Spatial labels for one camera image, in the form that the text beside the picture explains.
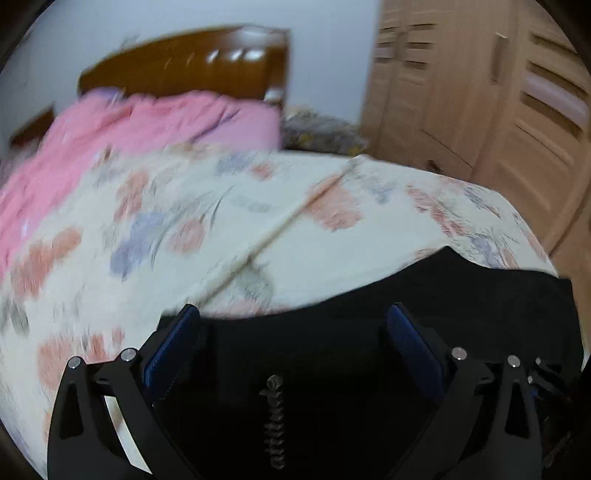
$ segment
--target pink bedding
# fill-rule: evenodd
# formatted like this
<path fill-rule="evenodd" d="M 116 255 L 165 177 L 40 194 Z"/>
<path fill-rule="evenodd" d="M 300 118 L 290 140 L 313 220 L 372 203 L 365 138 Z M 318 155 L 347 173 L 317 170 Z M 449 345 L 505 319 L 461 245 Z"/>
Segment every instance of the pink bedding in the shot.
<path fill-rule="evenodd" d="M 279 112 L 211 92 L 161 99 L 133 95 L 114 103 L 105 95 L 86 95 L 56 118 L 35 157 L 0 192 L 0 275 L 104 148 L 143 153 L 184 141 L 277 150 Z"/>

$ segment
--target black garment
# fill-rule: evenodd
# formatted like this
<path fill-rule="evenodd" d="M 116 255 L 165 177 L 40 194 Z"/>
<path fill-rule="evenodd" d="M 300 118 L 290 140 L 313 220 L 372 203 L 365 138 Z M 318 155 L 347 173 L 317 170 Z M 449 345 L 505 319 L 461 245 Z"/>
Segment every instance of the black garment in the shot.
<path fill-rule="evenodd" d="M 246 320 L 207 320 L 208 334 L 166 400 L 171 437 L 206 478 L 378 480 L 402 458 L 437 406 L 424 398 L 385 333 L 402 302 L 469 355 L 525 366 L 537 356 L 572 378 L 582 362 L 570 282 L 483 268 L 450 248 L 320 304 Z M 283 378 L 288 467 L 269 466 L 269 404 Z"/>

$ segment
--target brown wooden headboard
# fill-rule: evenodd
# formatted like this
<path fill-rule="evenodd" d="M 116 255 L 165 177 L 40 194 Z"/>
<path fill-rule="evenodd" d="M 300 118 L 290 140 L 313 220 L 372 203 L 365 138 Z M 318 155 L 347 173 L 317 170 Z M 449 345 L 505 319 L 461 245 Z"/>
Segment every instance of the brown wooden headboard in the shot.
<path fill-rule="evenodd" d="M 289 32 L 254 25 L 201 30 L 145 43 L 85 70 L 81 93 L 118 87 L 156 97 L 211 90 L 283 106 Z"/>

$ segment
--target wooden wardrobe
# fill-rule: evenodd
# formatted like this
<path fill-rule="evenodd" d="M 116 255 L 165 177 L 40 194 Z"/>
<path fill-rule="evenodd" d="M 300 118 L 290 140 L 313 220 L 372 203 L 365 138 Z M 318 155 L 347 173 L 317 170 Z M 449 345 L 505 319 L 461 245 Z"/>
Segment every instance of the wooden wardrobe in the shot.
<path fill-rule="evenodd" d="M 591 346 L 591 76 L 535 0 L 384 0 L 370 154 L 502 193 L 561 274 Z"/>

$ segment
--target white wall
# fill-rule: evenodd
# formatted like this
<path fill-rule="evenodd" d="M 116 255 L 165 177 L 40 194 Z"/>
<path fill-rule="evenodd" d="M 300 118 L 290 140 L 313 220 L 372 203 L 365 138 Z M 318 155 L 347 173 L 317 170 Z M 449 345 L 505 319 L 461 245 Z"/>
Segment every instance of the white wall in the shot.
<path fill-rule="evenodd" d="M 0 74 L 0 140 L 55 103 L 129 38 L 211 25 L 291 29 L 288 103 L 358 121 L 379 0 L 56 0 Z"/>

